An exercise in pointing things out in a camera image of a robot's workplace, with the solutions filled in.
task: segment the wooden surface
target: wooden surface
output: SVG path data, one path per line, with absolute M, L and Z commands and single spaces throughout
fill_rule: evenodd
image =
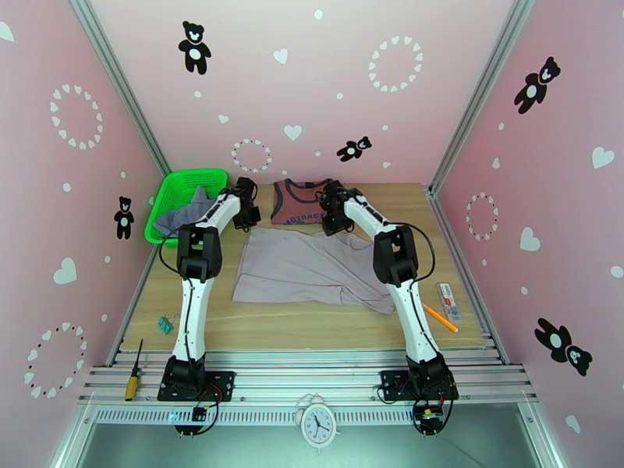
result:
M 431 316 L 431 331 L 441 348 L 481 347 L 480 327 L 470 301 L 460 283 L 449 249 L 427 202 L 416 183 L 355 185 L 387 219 L 409 222 L 427 233 L 436 253 L 435 273 L 419 283 L 423 302 L 441 311 L 437 282 L 449 282 L 462 314 L 459 332 L 453 333 Z M 306 233 L 321 231 L 321 225 L 271 224 L 273 188 L 259 186 L 256 205 L 261 227 L 294 229 Z M 354 231 L 368 239 L 362 229 Z M 366 307 L 344 307 L 324 303 L 234 303 L 232 293 L 236 271 L 248 235 L 230 223 L 221 235 L 223 268 L 214 281 L 207 310 L 206 350 L 297 350 L 297 349 L 400 349 L 405 340 L 396 311 L 379 314 Z M 428 272 L 430 252 L 418 232 L 414 232 L 419 273 Z M 175 266 L 176 250 L 165 247 L 163 256 Z M 182 303 L 181 279 L 157 259 L 151 269 L 138 307 L 122 343 L 124 350 L 136 350 L 141 338 L 146 350 L 173 350 Z M 175 326 L 165 335 L 158 319 L 167 315 Z

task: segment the gray shirt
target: gray shirt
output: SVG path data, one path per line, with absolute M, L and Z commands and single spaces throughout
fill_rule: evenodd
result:
M 232 300 L 318 302 L 391 314 L 394 301 L 373 271 L 373 243 L 352 233 L 333 236 L 252 228 Z

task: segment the green clip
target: green clip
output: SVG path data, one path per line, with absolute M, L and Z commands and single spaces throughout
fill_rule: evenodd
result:
M 166 317 L 161 317 L 160 320 L 158 320 L 158 327 L 163 331 L 163 333 L 165 333 L 166 335 L 168 335 L 169 333 L 172 332 L 173 330 L 173 324 L 171 321 L 169 321 Z

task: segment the pink wall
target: pink wall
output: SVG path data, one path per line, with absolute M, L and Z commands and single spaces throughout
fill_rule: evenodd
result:
M 40 468 L 119 330 L 161 176 L 67 0 L 0 0 L 0 64 L 0 465 Z
M 259 183 L 428 183 L 513 2 L 91 1 L 172 168 Z M 185 20 L 205 28 L 203 75 L 178 49 Z
M 538 0 L 441 192 L 505 348 L 579 467 L 622 465 L 623 9 L 624 0 Z M 561 73 L 521 115 L 514 98 L 549 56 Z M 538 342 L 538 318 L 591 354 L 585 377 L 576 355 L 555 362 Z

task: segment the pencil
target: pencil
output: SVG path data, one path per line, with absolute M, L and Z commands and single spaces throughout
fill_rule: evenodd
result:
M 428 305 L 423 303 L 423 308 L 427 311 L 427 313 L 429 313 L 433 318 L 435 318 L 436 320 L 438 320 L 440 323 L 442 323 L 446 328 L 448 328 L 449 330 L 451 330 L 452 332 L 456 333 L 459 331 L 459 328 L 457 328 L 453 323 L 451 323 L 450 321 L 448 321 L 446 318 L 442 317 L 437 311 L 435 311 L 433 308 L 429 307 Z

